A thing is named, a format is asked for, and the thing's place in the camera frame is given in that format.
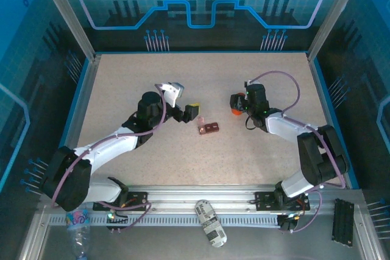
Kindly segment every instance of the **glass panel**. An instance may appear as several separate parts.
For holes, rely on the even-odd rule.
[[[334,0],[69,0],[97,51],[307,50]]]
[[[85,57],[52,0],[0,7],[0,258],[16,259],[39,198],[29,160],[59,146]]]
[[[390,200],[390,0],[349,0],[318,54],[359,185]],[[370,206],[383,206],[376,203]],[[376,216],[387,237],[388,216]]]

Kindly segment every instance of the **beige tabletop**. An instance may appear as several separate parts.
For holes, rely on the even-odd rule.
[[[129,185],[274,184],[299,168],[296,145],[260,129],[245,129],[245,115],[230,111],[231,94],[244,91],[244,81],[270,71],[293,75],[301,99],[288,114],[324,125],[325,116],[304,53],[184,53],[103,55],[83,122],[78,146],[113,133],[135,110],[155,83],[179,82],[177,101],[200,103],[206,123],[220,131],[199,135],[196,121],[173,119],[142,147],[125,153],[95,174],[116,177]],[[283,109],[296,98],[285,76],[261,79],[271,107]]]

